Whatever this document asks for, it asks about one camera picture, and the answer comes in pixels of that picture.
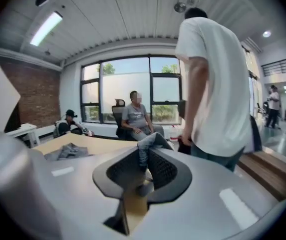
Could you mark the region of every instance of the white t-shirt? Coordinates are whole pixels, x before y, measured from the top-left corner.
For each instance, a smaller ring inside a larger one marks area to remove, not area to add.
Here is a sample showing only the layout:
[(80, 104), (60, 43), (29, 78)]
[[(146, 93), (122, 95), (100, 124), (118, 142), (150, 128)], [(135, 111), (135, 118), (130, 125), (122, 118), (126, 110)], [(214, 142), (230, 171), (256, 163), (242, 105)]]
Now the white t-shirt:
[(269, 98), (278, 99), (278, 101), (270, 100), (269, 101), (269, 108), (272, 110), (279, 110), (280, 109), (280, 103), (281, 103), (279, 93), (278, 92), (272, 92), (272, 94), (269, 95)]
[(212, 155), (233, 156), (251, 136), (249, 75), (238, 38), (210, 19), (190, 18), (180, 26), (175, 52), (178, 58), (203, 57), (209, 63), (209, 80), (193, 125), (194, 144)]

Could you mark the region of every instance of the gray t-shirt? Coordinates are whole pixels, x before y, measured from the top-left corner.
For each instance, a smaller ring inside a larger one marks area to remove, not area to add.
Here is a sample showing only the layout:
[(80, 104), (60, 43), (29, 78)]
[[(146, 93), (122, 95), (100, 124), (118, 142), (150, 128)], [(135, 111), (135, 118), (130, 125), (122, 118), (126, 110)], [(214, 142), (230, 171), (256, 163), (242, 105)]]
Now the gray t-shirt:
[(147, 114), (145, 106), (143, 104), (140, 107), (133, 107), (132, 104), (126, 106), (123, 111), (122, 119), (136, 128), (143, 128), (147, 126), (145, 115)]

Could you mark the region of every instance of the brick wall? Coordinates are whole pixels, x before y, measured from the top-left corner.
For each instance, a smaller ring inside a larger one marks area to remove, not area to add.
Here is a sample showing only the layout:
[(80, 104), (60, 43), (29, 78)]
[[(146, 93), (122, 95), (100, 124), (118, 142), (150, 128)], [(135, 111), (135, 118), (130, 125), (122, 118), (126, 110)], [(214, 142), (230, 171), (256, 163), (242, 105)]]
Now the brick wall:
[(60, 72), (4, 57), (0, 57), (0, 66), (21, 95), (18, 104), (22, 124), (41, 128), (60, 118)]

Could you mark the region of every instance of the wooden step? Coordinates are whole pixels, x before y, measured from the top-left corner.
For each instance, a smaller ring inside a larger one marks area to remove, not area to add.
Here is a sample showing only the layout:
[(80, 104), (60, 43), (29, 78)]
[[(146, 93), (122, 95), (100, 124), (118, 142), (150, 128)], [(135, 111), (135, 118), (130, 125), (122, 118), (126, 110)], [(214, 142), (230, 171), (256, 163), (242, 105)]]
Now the wooden step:
[(270, 170), (270, 165), (257, 161), (252, 154), (241, 156), (238, 166), (267, 189), (278, 201), (286, 199), (286, 178)]
[(252, 158), (266, 166), (268, 169), (279, 175), (281, 178), (286, 179), (285, 162), (263, 151), (253, 153)]

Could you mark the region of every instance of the fluorescent light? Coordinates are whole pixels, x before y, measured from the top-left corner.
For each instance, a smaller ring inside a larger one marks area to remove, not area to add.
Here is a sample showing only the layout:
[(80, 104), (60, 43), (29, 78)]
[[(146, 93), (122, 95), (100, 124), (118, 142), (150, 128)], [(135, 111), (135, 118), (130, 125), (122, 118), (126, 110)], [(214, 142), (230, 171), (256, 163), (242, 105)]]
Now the fluorescent light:
[(38, 46), (42, 40), (46, 37), (46, 35), (62, 20), (62, 16), (57, 12), (53, 12), (47, 20), (43, 23), (43, 25), (38, 29), (30, 44), (34, 46)]
[(271, 36), (271, 32), (268, 30), (268, 31), (265, 31), (264, 33), (263, 33), (263, 37), (265, 37), (265, 38), (269, 38), (270, 36)]

